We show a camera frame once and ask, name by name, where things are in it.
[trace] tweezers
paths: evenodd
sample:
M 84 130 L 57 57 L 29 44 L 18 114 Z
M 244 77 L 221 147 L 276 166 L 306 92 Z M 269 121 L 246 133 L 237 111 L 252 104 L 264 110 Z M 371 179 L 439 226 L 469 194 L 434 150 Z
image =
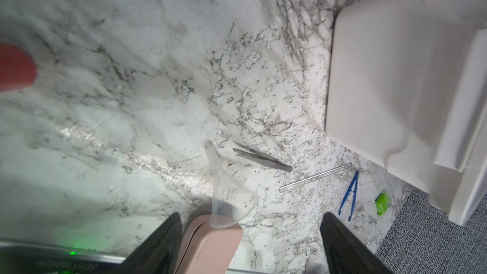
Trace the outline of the tweezers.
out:
M 345 193 L 345 196 L 343 200 L 341 201 L 340 209 L 338 210 L 338 215 L 340 216 L 341 214 L 341 208 L 345 204 L 345 201 L 348 198 L 348 194 L 352 191 L 352 186 L 355 184 L 354 188 L 354 198 L 352 199 L 352 211 L 350 212 L 350 217 L 348 217 L 348 221 L 352 219 L 352 214 L 354 213 L 354 208 L 355 208 L 355 200 L 357 198 L 357 185 L 358 185 L 358 170 L 356 171 L 354 178 L 352 179 L 352 182 L 350 182 L 350 186 L 347 189 L 347 192 Z
M 251 160 L 253 162 L 259 163 L 262 166 L 269 167 L 269 168 L 275 168 L 275 169 L 281 169 L 284 171 L 287 171 L 288 173 L 293 171 L 293 168 L 283 164 L 273 157 L 266 155 L 264 153 L 259 153 L 259 155 L 251 154 L 247 151 L 243 151 L 240 149 L 234 148 L 233 151 L 237 153 L 239 157 L 242 157 L 247 160 Z

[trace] blue plastic tweezers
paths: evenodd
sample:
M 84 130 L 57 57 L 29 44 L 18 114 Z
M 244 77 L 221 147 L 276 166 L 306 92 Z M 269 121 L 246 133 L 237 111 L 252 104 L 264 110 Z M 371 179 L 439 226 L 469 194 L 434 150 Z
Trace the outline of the blue plastic tweezers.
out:
M 348 198 L 348 194 L 352 191 L 352 185 L 355 183 L 355 188 L 354 188 L 354 198 L 352 200 L 352 211 L 350 212 L 350 217 L 348 217 L 348 221 L 352 219 L 352 214 L 354 213 L 354 208 L 355 208 L 355 199 L 357 198 L 357 185 L 358 185 L 358 170 L 355 173 L 354 178 L 352 179 L 352 182 L 350 182 L 350 186 L 347 189 L 347 192 L 345 193 L 345 196 L 343 200 L 341 201 L 340 209 L 338 210 L 338 215 L 340 216 L 341 214 L 341 208 L 345 204 L 345 201 Z

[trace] small green package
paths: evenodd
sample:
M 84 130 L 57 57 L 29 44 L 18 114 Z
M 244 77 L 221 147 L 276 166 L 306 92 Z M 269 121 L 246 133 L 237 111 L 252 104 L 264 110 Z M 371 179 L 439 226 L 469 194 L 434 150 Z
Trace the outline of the small green package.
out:
M 379 216 L 384 214 L 389 208 L 389 196 L 385 193 L 380 193 L 379 197 L 375 199 L 375 207 L 377 208 L 377 213 Z

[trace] white marble countertop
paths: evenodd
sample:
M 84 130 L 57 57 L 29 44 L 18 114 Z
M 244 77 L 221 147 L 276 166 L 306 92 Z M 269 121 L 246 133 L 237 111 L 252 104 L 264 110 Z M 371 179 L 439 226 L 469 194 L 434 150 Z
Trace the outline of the white marble countertop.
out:
M 0 0 L 0 41 L 38 66 L 0 94 L 0 237 L 129 254 L 174 211 L 208 211 L 210 139 L 259 195 L 232 268 L 326 271 L 320 221 L 355 171 L 277 188 L 349 162 L 357 203 L 339 218 L 374 252 L 410 188 L 378 217 L 366 159 L 324 132 L 333 21 L 354 1 Z

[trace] gray textile surface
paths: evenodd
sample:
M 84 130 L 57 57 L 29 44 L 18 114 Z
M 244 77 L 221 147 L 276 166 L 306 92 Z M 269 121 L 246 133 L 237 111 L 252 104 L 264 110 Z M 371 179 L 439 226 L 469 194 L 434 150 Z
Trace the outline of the gray textile surface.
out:
M 415 188 L 375 255 L 396 274 L 487 273 L 486 197 L 460 227 Z

